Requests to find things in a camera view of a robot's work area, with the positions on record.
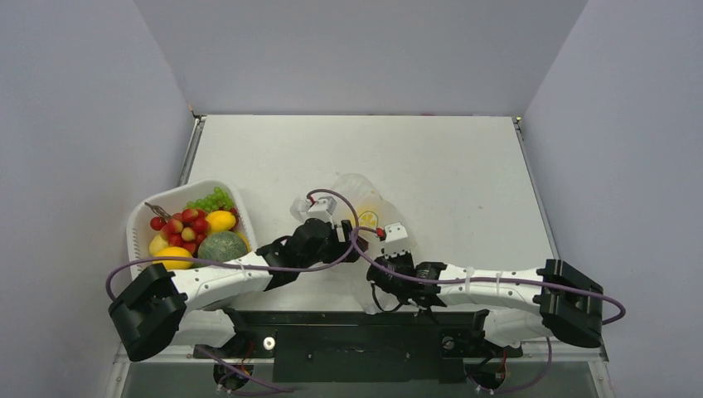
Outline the clear printed plastic bag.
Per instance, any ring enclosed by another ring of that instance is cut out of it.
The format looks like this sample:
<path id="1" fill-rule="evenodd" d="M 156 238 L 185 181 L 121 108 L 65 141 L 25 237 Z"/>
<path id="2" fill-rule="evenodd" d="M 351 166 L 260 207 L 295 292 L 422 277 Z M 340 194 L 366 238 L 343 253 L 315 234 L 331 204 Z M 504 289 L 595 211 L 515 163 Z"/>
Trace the clear printed plastic bag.
<path id="1" fill-rule="evenodd" d="M 339 224 L 349 220 L 353 227 L 362 228 L 358 233 L 359 242 L 366 242 L 366 254 L 378 259 L 381 256 L 382 243 L 375 236 L 374 231 L 390 224 L 401 223 L 407 226 L 405 217 L 396 206 L 386 200 L 374 184 L 361 174 L 344 174 L 329 187 L 336 195 L 329 193 L 315 193 L 313 199 L 327 199 L 332 201 L 330 215 L 325 216 L 325 221 L 335 221 Z M 383 309 L 390 310 L 392 300 L 389 294 L 382 294 L 378 288 L 373 289 L 366 279 L 366 274 L 371 265 L 360 258 L 353 264 L 343 263 L 329 270 L 333 281 L 339 282 L 346 294 L 352 296 L 356 303 L 353 308 L 368 314 L 376 314 Z"/>

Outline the red fake cherry bunch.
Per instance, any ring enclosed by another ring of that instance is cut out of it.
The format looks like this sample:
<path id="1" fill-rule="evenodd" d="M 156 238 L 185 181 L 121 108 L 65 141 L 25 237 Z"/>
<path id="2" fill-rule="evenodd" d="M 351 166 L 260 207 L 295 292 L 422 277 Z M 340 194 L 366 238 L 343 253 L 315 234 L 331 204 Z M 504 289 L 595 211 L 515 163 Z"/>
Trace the red fake cherry bunch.
<path id="1" fill-rule="evenodd" d="M 182 212 L 167 213 L 160 206 L 145 202 L 154 214 L 149 221 L 150 228 L 168 241 L 170 246 L 179 246 L 196 256 L 201 242 L 206 238 L 208 223 L 206 213 L 201 209 L 187 208 Z"/>

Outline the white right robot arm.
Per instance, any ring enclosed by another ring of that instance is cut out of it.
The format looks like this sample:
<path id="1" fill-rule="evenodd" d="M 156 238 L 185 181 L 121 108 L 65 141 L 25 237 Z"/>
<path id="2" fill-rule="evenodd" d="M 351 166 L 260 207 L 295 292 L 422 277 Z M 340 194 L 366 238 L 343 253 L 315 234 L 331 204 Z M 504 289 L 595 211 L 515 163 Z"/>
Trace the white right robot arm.
<path id="1" fill-rule="evenodd" d="M 582 348 L 602 344 L 603 288 L 563 260 L 501 271 L 438 261 L 414 264 L 409 254 L 381 256 L 366 278 L 399 302 L 423 310 L 461 305 L 486 309 L 484 322 L 467 333 L 468 345 L 479 354 L 538 337 Z"/>

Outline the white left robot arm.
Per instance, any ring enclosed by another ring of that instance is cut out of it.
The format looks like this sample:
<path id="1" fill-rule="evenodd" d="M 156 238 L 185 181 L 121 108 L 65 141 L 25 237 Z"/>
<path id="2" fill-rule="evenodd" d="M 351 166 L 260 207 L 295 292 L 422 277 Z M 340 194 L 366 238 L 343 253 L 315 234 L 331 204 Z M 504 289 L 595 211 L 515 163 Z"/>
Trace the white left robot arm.
<path id="1" fill-rule="evenodd" d="M 145 268 L 111 298 L 109 316 L 128 358 L 144 361 L 172 343 L 188 313 L 285 286 L 302 273 L 353 263 L 353 244 L 351 221 L 334 225 L 312 218 L 292 235 L 225 263 L 200 259 L 195 269 L 168 270 L 164 256 L 153 264 L 144 260 Z"/>

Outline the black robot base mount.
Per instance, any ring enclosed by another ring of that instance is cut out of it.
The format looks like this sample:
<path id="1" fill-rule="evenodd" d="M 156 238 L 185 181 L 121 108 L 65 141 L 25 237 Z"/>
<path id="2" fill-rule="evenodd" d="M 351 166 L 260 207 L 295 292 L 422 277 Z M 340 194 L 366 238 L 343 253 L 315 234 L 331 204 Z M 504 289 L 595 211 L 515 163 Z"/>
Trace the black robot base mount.
<path id="1" fill-rule="evenodd" d="M 477 312 L 261 312 L 228 310 L 234 337 L 199 343 L 244 364 L 270 360 L 273 380 L 285 382 L 465 381 L 489 362 L 521 357 L 485 338 L 486 310 Z"/>

